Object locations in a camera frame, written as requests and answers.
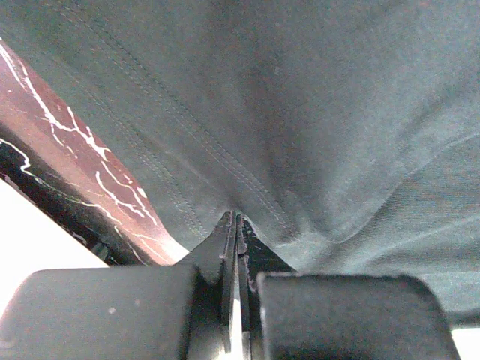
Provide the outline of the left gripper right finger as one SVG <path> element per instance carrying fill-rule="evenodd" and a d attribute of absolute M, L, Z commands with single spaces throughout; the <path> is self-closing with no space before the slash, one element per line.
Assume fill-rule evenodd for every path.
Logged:
<path fill-rule="evenodd" d="M 237 218 L 249 359 L 458 359 L 437 298 L 417 278 L 301 274 Z"/>

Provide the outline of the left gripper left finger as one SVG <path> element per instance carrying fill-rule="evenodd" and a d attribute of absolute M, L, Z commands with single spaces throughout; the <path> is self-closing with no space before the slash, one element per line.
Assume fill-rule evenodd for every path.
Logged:
<path fill-rule="evenodd" d="M 170 266 L 41 270 L 1 317 L 3 359 L 217 359 L 231 350 L 236 214 Z"/>

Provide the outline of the black t-shirt with daisy print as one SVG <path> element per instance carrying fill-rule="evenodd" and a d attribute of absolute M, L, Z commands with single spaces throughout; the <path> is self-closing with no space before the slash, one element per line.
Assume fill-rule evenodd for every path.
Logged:
<path fill-rule="evenodd" d="M 3 1 L 1 38 L 185 248 L 236 210 L 479 323 L 477 1 Z"/>

